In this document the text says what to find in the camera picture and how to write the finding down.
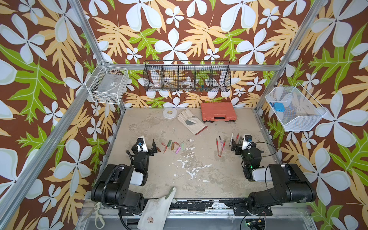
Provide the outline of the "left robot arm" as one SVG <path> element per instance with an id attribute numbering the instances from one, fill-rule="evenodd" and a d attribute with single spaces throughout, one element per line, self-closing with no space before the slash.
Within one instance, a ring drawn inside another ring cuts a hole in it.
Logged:
<path id="1" fill-rule="evenodd" d="M 144 209 L 144 197 L 129 190 L 129 186 L 144 186 L 148 179 L 149 160 L 158 152 L 155 141 L 148 148 L 139 137 L 131 150 L 126 150 L 130 164 L 108 164 L 91 191 L 91 200 L 105 208 L 120 208 L 139 215 Z"/>

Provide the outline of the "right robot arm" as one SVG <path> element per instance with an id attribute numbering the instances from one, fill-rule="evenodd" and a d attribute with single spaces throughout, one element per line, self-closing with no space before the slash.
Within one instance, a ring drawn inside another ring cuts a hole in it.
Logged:
<path id="1" fill-rule="evenodd" d="M 316 189 L 296 164 L 270 164 L 261 167 L 263 151 L 256 147 L 254 142 L 246 145 L 232 141 L 231 151 L 240 155 L 242 170 L 245 178 L 250 182 L 272 182 L 273 187 L 267 187 L 264 191 L 251 192 L 246 202 L 233 205 L 236 215 L 246 211 L 252 215 L 265 212 L 271 215 L 271 206 L 286 203 L 307 203 L 315 201 Z"/>

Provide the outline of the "white marker pen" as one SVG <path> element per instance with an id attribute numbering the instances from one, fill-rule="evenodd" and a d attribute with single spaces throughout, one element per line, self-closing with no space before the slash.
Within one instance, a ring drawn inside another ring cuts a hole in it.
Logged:
<path id="1" fill-rule="evenodd" d="M 230 138 L 230 141 L 229 141 L 229 147 L 231 147 L 231 146 L 232 146 L 233 135 L 234 135 L 234 132 L 233 132 L 233 133 L 232 133 L 232 135 L 231 135 L 231 138 Z"/>

